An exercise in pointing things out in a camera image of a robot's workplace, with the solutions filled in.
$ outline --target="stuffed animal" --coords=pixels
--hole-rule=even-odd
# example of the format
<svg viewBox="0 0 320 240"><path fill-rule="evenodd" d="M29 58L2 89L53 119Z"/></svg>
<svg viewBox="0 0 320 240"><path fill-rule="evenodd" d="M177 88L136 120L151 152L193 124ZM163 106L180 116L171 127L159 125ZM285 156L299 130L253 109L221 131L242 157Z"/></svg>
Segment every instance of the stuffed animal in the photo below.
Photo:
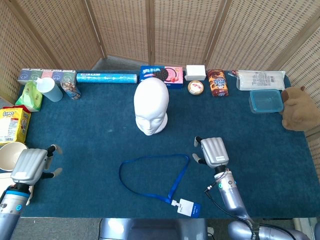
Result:
<svg viewBox="0 0 320 240"><path fill-rule="evenodd" d="M288 87L281 93L282 125L287 130L306 131L320 123L320 112L305 87Z"/></svg>

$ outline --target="oreo box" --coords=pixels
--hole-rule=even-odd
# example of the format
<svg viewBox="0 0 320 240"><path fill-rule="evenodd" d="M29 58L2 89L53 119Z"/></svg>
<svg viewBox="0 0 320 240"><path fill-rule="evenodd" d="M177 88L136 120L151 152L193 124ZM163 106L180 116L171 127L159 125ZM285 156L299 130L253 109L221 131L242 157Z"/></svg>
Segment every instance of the oreo box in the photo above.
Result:
<svg viewBox="0 0 320 240"><path fill-rule="evenodd" d="M181 66L141 66L140 82L148 78L160 79L168 89L182 89L184 84Z"/></svg>

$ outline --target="blue lanyard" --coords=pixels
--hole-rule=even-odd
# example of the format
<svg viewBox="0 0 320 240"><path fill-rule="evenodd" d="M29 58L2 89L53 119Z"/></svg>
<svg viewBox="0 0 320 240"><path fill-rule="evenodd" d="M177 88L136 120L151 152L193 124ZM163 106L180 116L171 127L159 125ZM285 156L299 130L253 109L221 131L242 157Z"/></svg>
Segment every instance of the blue lanyard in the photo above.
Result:
<svg viewBox="0 0 320 240"><path fill-rule="evenodd" d="M171 189L170 189L170 192L168 194L168 197L164 197L164 196L160 196L160 195L157 195L157 194L153 194L153 193L140 193L140 192L136 192L132 189L130 189L123 181L122 177L121 177L121 170L122 170L122 167L125 165L125 164L128 164L128 163L133 163L135 161L139 161L139 160L142 160L142 159L154 159L154 158L171 158L171 157L184 157L185 160L186 160L186 164L185 166L183 167L183 169L181 170L181 172L179 173L178 177L176 178L176 180L174 181ZM190 159L187 155L185 154L172 154L172 155L155 155L155 156L141 156L141 157L138 157L136 159L132 159L132 160L127 160L127 161L124 161L121 163L120 167L119 167L119 179L121 181L121 183L123 184L123 186L128 189L129 191L135 193L135 194L138 194L140 196L144 196L144 197L149 197L149 198L155 198L155 199L159 199L167 204L171 204L172 202L172 198L173 198L173 195L175 194L175 191L182 179L182 177L184 176L187 168L188 168L188 164L190 162Z"/></svg>

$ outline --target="plush toy ear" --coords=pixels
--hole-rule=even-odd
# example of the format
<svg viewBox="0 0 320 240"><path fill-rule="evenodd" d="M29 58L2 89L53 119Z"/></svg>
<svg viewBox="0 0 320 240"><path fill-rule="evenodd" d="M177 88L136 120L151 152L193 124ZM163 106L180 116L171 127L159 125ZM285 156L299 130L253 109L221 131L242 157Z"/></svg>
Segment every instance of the plush toy ear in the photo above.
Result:
<svg viewBox="0 0 320 240"><path fill-rule="evenodd" d="M281 93L282 102L285 103L289 99L289 94L286 90L283 90Z"/></svg>

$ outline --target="blue lid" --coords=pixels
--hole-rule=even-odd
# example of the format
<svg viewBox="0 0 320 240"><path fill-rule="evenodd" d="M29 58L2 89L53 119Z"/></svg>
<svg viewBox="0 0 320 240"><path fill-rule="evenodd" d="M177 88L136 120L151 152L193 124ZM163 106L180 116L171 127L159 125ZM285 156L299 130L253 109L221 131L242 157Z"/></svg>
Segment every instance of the blue lid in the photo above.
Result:
<svg viewBox="0 0 320 240"><path fill-rule="evenodd" d="M284 109L284 104L277 89L250 91L253 110L257 113L276 113Z"/></svg>

